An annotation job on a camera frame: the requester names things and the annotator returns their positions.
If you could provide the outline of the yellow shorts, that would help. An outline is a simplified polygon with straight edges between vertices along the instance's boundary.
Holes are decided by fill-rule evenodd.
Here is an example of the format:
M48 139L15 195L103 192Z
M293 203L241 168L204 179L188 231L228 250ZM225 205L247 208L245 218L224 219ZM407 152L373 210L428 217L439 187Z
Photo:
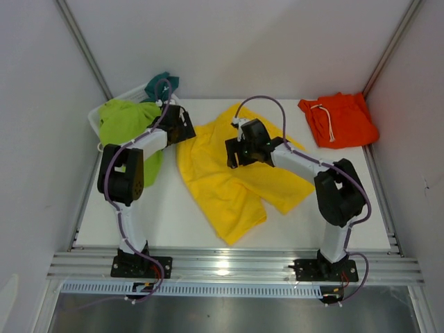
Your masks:
M232 246L252 228L266 221L263 202L287 214L306 199L314 186L295 174L256 162L231 169L225 142L237 137L231 125L235 113L259 119L271 137L282 131L262 116L238 104L215 120L195 128L196 136L176 149L180 175L218 238Z

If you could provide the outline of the lime green shorts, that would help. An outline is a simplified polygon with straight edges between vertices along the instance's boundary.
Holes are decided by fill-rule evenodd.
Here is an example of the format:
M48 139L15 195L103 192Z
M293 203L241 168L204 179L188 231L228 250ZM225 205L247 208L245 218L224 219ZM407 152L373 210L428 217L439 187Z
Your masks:
M161 109L151 102L126 102L100 111L99 138L103 146L122 144L136 138L161 115Z

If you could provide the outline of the orange shorts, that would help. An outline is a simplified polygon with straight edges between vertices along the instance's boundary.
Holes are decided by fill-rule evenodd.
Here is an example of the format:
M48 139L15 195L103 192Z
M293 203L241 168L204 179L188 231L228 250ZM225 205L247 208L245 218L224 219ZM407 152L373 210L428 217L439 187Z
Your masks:
M310 107L322 104L330 111L335 142L330 142L326 114ZM302 99L298 103L320 148L341 149L366 146L379 139L379 131L372 121L361 93L322 96L316 100Z

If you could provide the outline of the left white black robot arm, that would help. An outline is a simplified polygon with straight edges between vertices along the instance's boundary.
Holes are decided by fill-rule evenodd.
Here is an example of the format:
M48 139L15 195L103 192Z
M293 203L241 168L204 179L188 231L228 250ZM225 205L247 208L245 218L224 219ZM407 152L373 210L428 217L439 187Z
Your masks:
M164 148L194 138L189 113L181 105L162 106L152 125L124 144L107 144L103 149L98 191L117 218L121 237L110 275L114 278L169 276L172 259L151 257L139 217L137 200L144 190L144 163Z

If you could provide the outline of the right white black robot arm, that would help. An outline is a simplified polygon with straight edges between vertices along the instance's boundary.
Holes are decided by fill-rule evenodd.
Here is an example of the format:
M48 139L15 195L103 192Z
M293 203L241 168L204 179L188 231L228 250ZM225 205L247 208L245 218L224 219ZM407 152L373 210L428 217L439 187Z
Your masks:
M236 169L261 162L313 184L318 209L326 221L316 270L323 279L334 279L348 259L345 243L350 238L352 223L368 204L351 161L343 158L324 162L282 137L271 138L259 119L235 117L231 125L237 129L237 137L225 141L228 167Z

